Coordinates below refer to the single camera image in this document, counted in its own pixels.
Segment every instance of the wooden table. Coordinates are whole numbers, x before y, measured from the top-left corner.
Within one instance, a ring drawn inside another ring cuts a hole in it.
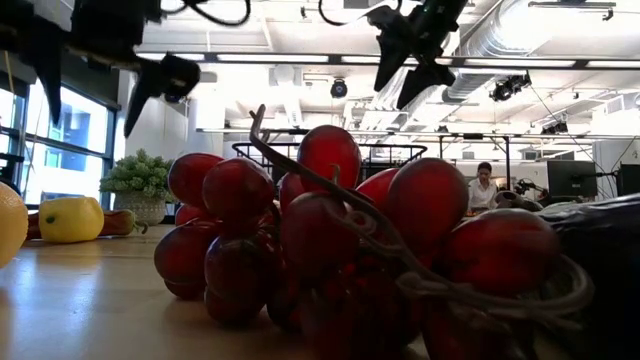
[[[0,359],[311,359],[303,340],[282,334],[266,314],[251,329],[227,331],[201,302],[176,300],[152,259],[170,229],[70,245],[26,243],[0,270]],[[427,359],[421,341],[409,358]]]

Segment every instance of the green plant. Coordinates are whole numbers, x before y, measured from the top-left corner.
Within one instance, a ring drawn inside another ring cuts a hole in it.
[[[150,198],[174,201],[167,185],[167,174],[173,160],[151,157],[144,149],[116,162],[109,174],[100,180],[101,192],[142,192]]]

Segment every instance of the white shirt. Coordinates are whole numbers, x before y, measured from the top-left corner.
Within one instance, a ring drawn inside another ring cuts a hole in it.
[[[469,209],[472,208],[487,208],[493,209],[496,207],[493,199],[498,193],[498,187],[492,181],[489,181],[489,186],[485,189],[480,180],[474,179],[469,181]]]

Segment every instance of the woman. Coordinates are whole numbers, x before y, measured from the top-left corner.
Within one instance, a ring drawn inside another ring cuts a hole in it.
[[[469,182],[469,210],[487,210],[495,208],[495,198],[498,188],[491,181],[491,164],[478,164],[477,178]]]

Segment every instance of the grape bunch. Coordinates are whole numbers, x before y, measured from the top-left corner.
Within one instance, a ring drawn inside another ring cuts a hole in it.
[[[559,254],[553,230],[525,211],[461,222],[467,185],[443,160],[418,159],[356,187],[358,144],[334,126],[311,130],[297,160],[370,200],[424,266],[487,294],[536,289]],[[179,298],[204,294],[223,327],[247,326],[266,306],[275,325],[303,334],[321,360],[398,359],[421,332],[433,360],[511,353],[495,348],[500,341],[468,340],[479,337],[465,333],[446,303],[400,291],[396,280],[410,269],[336,221],[353,209],[310,179],[287,173],[274,206],[273,181],[257,163],[189,154],[175,161],[168,182],[184,205],[157,246],[157,271]],[[371,236],[392,243],[380,229]]]

